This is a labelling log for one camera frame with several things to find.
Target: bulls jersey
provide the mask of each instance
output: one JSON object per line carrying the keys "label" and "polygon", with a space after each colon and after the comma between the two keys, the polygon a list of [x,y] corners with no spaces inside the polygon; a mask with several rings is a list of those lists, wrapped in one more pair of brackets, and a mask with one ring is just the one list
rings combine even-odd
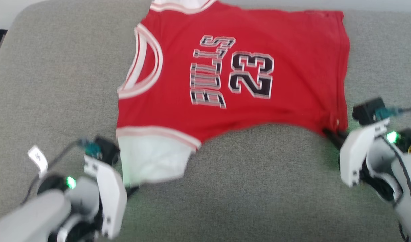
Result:
{"label": "bulls jersey", "polygon": [[124,183],[183,176],[189,156],[229,130],[345,130],[342,21],[335,11],[155,0],[135,28],[134,61],[118,90]]}

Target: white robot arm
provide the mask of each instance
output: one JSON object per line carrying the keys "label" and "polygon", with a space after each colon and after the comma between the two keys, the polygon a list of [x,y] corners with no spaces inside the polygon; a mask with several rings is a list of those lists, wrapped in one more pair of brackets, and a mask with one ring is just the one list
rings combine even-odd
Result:
{"label": "white robot arm", "polygon": [[411,130],[387,135],[389,123],[385,118],[350,132],[340,149],[340,176],[349,187],[371,185],[393,206],[402,237],[411,242]]}
{"label": "white robot arm", "polygon": [[93,242],[99,234],[118,236],[130,191],[110,164],[89,155],[84,172],[88,176],[77,181],[68,177],[64,189],[55,183],[58,176],[44,175],[41,180],[48,178],[50,186],[0,219],[0,241]]}

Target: green led light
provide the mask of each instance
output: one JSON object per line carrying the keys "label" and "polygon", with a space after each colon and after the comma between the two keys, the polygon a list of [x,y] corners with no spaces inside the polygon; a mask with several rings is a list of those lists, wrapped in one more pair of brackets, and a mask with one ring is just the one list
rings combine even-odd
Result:
{"label": "green led light", "polygon": [[395,143],[398,139],[398,133],[397,132],[392,132],[386,135],[386,138],[388,141],[390,141],[391,143]]}
{"label": "green led light", "polygon": [[74,178],[72,178],[72,177],[70,177],[70,176],[67,177],[67,186],[68,186],[70,189],[74,189],[75,185],[76,185],[76,182],[75,182]]}

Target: gray fabric surface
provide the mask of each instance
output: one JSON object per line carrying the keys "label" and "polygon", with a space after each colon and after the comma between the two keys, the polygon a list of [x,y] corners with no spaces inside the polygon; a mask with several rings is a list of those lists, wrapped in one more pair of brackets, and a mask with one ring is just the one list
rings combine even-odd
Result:
{"label": "gray fabric surface", "polygon": [[[27,158],[33,144],[52,159],[79,136],[114,139],[116,89],[149,4],[49,1],[18,16],[0,51],[0,217],[37,172]],[[411,106],[411,14],[345,14],[349,110],[378,95]],[[404,127],[411,115],[391,126]],[[347,188],[337,157],[328,141],[297,127],[226,134],[204,144],[183,179],[141,187],[116,241],[399,241],[392,208],[367,186]],[[82,175],[81,150],[55,170]]]}

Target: white stripe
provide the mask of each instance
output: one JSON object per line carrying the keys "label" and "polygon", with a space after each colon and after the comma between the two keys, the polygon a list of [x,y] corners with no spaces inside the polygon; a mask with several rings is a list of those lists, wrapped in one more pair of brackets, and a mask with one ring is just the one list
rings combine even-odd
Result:
{"label": "white stripe", "polygon": [[150,9],[155,11],[155,12],[162,12],[162,11],[165,11],[165,10],[172,10],[172,11],[182,12],[184,14],[195,14],[195,13],[199,13],[199,12],[202,12],[202,11],[206,10],[214,2],[216,2],[216,0],[210,0],[204,6],[202,6],[201,8],[197,8],[197,9],[188,9],[188,8],[183,7],[182,5],[164,5],[164,6],[151,5]]}
{"label": "white stripe", "polygon": [[163,62],[164,62],[164,56],[163,56],[163,53],[162,53],[161,45],[158,43],[158,40],[156,40],[156,38],[153,36],[153,34],[145,26],[143,26],[142,24],[138,24],[137,28],[146,34],[145,37],[147,39],[147,42],[152,47],[153,52],[155,52],[155,68],[153,69],[155,71],[155,73],[152,72],[152,74],[151,74],[152,76],[149,76],[151,78],[150,81],[149,80],[144,80],[144,83],[147,83],[147,84],[145,84],[143,87],[141,87],[139,89],[134,89],[132,91],[122,90],[121,92],[119,92],[119,99],[131,98],[131,97],[134,97],[134,96],[137,96],[137,95],[140,95],[140,94],[146,92],[148,89],[153,87],[153,85],[156,83],[156,81],[158,81],[158,79],[161,75],[162,65],[163,65]]}
{"label": "white stripe", "polygon": [[144,60],[146,59],[146,53],[147,53],[146,38],[142,34],[139,34],[137,30],[135,30],[135,32],[136,32],[135,41],[138,43],[138,50],[136,51],[135,57],[134,57],[134,62],[136,61],[136,63],[135,63],[132,75],[130,76],[129,80],[127,80],[126,86],[124,87],[124,89],[132,88],[134,84],[137,82],[138,77],[140,76],[141,70],[143,69]]}
{"label": "white stripe", "polygon": [[189,143],[195,145],[198,149],[201,147],[201,141],[192,137],[188,134],[182,133],[175,129],[160,127],[160,126],[144,126],[144,127],[135,127],[135,126],[127,126],[123,128],[118,128],[117,133],[125,133],[125,132],[144,132],[144,133],[153,133],[153,132],[160,132],[160,133],[167,133],[173,136],[176,136],[182,140],[188,141]]}
{"label": "white stripe", "polygon": [[204,4],[206,4],[208,0],[153,0],[153,5],[164,5],[168,3],[176,4],[183,6],[187,9],[199,9]]}
{"label": "white stripe", "polygon": [[126,85],[127,78],[129,77],[130,73],[132,72],[132,69],[135,66],[135,60],[137,59],[138,49],[139,49],[138,45],[140,43],[138,41],[138,33],[137,33],[137,30],[135,28],[134,28],[134,35],[135,35],[135,55],[134,55],[134,59],[132,60],[132,64],[130,65],[129,71],[126,74],[126,78],[125,78],[124,83],[120,87],[118,87],[118,89],[117,89],[118,92],[120,92],[123,89],[123,87]]}

